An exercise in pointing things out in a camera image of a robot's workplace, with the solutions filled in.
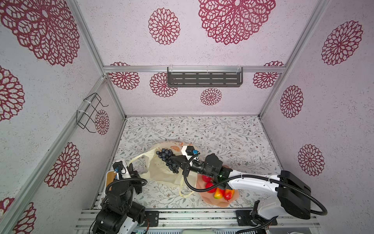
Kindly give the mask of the red fruit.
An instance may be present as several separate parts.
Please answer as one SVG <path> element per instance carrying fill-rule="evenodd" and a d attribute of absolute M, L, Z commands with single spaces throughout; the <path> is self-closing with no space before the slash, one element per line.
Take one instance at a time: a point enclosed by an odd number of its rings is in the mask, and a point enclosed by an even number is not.
<path fill-rule="evenodd" d="M 211 178 L 211 177 L 208 177 L 208 176 L 205 176 L 205 175 L 202 176 L 202 180 L 203 180 L 205 183 L 212 182 L 212 178 Z"/>

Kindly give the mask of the cream plastic bag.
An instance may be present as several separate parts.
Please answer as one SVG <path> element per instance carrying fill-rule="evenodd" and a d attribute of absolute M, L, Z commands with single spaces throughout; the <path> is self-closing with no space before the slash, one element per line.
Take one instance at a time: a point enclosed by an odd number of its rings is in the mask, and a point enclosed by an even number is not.
<path fill-rule="evenodd" d="M 191 144 L 186 144 L 182 142 L 162 142 L 151 147 L 151 149 L 137 157 L 131 159 L 128 164 L 138 161 L 138 159 L 143 158 L 145 160 L 146 172 L 141 174 L 141 177 L 147 180 L 152 180 L 161 183 L 169 187 L 178 187 L 179 195 L 183 198 L 188 198 L 194 192 L 184 193 L 183 189 L 187 189 L 188 186 L 185 184 L 183 178 L 183 172 L 179 169 L 179 173 L 174 174 L 156 154 L 156 151 L 160 151 L 164 148 L 170 149 L 172 153 L 176 155 L 181 155 L 182 148 L 184 146 L 191 146 Z"/>

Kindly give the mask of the dark purple grape bunch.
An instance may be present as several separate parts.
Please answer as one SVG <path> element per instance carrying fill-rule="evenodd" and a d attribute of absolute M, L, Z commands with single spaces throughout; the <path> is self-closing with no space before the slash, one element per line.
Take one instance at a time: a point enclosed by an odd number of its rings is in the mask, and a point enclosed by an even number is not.
<path fill-rule="evenodd" d="M 179 166 L 176 162 L 172 160 L 172 156 L 175 156 L 173 151 L 168 148 L 163 148 L 156 151 L 157 156 L 165 163 L 165 165 L 172 171 L 174 174 L 179 173 Z"/>

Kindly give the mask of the red yellow mango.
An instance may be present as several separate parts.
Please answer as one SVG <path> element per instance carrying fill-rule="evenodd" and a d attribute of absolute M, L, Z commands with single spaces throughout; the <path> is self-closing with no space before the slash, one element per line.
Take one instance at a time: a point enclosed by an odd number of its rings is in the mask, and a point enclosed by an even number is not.
<path fill-rule="evenodd" d="M 222 190 L 220 188 L 216 188 L 213 197 L 215 199 L 222 199 L 224 197 L 224 195 L 225 195 L 225 190 Z"/>

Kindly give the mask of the red yellow peach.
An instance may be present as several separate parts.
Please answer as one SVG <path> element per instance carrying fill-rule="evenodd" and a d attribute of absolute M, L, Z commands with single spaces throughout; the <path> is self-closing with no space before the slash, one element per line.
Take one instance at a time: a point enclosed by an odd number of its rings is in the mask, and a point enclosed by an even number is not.
<path fill-rule="evenodd" d="M 230 200 L 233 198 L 234 193 L 235 193 L 234 190 L 226 189 L 226 190 L 225 190 L 225 193 L 224 193 L 224 199 L 225 199 L 226 201 L 230 201 Z"/>

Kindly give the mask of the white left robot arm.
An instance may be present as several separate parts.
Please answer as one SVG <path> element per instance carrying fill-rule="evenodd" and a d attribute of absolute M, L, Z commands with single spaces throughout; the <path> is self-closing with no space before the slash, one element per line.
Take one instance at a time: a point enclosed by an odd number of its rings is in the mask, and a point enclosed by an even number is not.
<path fill-rule="evenodd" d="M 140 177 L 132 164 L 122 161 L 113 164 L 115 179 L 105 188 L 101 210 L 91 229 L 93 234 L 133 234 L 146 218 L 145 207 L 133 201 L 148 182 Z"/>

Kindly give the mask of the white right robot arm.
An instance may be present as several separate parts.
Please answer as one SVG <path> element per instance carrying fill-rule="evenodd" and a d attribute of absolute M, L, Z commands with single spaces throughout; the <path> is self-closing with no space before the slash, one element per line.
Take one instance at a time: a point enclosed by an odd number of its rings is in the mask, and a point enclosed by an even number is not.
<path fill-rule="evenodd" d="M 311 217 L 311 189 L 289 171 L 279 175 L 253 175 L 242 173 L 223 166 L 223 162 L 215 154 L 206 156 L 204 161 L 198 160 L 198 151 L 183 153 L 180 156 L 168 156 L 166 162 L 175 172 L 182 171 L 186 185 L 193 191 L 222 192 L 223 198 L 230 200 L 227 192 L 249 190 L 265 193 L 269 198 L 256 201 L 249 213 L 249 224 L 252 227 L 270 222 L 272 218 L 289 214 L 300 219 Z M 189 174 L 197 173 L 210 181 L 204 189 L 191 185 Z"/>

